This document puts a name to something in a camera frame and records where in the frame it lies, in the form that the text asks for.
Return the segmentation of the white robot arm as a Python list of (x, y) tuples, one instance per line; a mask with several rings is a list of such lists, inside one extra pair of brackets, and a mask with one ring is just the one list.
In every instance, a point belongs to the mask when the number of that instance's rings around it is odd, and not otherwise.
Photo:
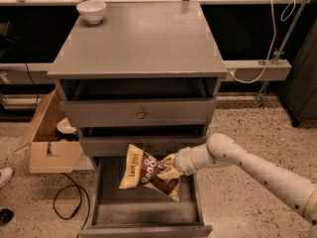
[(317, 183), (248, 153), (229, 136), (211, 135), (205, 144), (167, 156), (160, 179), (190, 176), (205, 168), (235, 165), (260, 183), (309, 224), (308, 238), (317, 238)]

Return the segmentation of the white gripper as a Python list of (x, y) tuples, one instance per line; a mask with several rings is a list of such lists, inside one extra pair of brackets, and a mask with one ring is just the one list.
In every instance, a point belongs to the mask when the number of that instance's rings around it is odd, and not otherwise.
[(159, 173), (157, 177), (164, 181), (180, 181), (180, 176), (190, 176), (199, 170), (208, 168), (212, 164), (210, 155), (205, 144), (193, 148), (184, 148), (176, 154), (169, 154), (161, 161), (165, 166), (175, 164), (176, 169), (167, 168)]

